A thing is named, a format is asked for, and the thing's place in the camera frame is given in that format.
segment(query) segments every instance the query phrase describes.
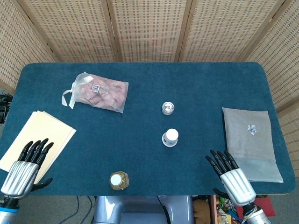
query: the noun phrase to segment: qr code label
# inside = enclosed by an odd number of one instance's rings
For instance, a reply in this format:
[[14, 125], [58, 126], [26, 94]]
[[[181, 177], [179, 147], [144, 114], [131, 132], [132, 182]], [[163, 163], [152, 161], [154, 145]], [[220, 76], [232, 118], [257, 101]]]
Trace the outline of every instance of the qr code label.
[[100, 86], [93, 84], [92, 86], [92, 92], [99, 92]]

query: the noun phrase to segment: gray pouch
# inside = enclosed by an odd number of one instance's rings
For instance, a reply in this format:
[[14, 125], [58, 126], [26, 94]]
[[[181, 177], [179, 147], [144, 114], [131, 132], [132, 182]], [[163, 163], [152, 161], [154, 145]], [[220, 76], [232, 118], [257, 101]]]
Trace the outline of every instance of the gray pouch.
[[228, 152], [250, 181], [280, 182], [267, 111], [222, 108]]

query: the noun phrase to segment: wicker panel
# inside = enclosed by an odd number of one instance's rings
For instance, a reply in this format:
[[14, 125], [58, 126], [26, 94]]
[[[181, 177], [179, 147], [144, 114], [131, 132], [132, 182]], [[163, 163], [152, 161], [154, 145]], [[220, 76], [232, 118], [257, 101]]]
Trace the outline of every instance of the wicker panel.
[[197, 1], [183, 61], [235, 61], [277, 0]]
[[299, 107], [279, 119], [292, 165], [299, 177]]
[[125, 62], [173, 62], [186, 0], [112, 0]]
[[14, 90], [22, 68], [54, 62], [39, 37], [10, 0], [0, 0], [0, 81]]
[[298, 52], [299, 1], [294, 0], [248, 58], [264, 67], [277, 108], [299, 95]]
[[65, 62], [114, 61], [100, 0], [21, 0]]

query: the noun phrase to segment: paper stack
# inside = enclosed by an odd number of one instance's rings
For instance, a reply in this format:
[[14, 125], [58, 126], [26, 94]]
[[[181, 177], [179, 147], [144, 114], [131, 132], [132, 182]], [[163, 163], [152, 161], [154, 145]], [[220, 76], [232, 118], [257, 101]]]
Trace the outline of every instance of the paper stack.
[[42, 141], [48, 138], [48, 144], [53, 142], [54, 145], [49, 150], [37, 174], [35, 183], [38, 183], [75, 132], [75, 129], [46, 112], [33, 112], [8, 151], [0, 160], [0, 168], [8, 172], [12, 164], [18, 160], [22, 149], [28, 142]]

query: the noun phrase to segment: blue tablecloth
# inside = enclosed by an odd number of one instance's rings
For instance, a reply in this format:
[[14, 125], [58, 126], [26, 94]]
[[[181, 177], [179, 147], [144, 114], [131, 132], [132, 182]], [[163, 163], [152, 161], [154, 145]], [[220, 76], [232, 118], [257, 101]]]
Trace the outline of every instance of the blue tablecloth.
[[[61, 105], [63, 91], [84, 71], [129, 82], [123, 114], [82, 103], [76, 103], [73, 110]], [[165, 101], [175, 105], [171, 116], [161, 112]], [[224, 189], [205, 155], [210, 149], [226, 149], [222, 107], [269, 112], [284, 183], [252, 185], [258, 194], [292, 191], [294, 172], [265, 72], [257, 63], [29, 64], [21, 72], [0, 156], [33, 111], [46, 111], [77, 132], [43, 178], [53, 177], [51, 185], [35, 194], [213, 194], [213, 188]], [[169, 128], [179, 132], [173, 148], [161, 142]], [[115, 191], [110, 188], [109, 176], [119, 170], [128, 173], [130, 185]], [[1, 184], [6, 175], [0, 171]]]

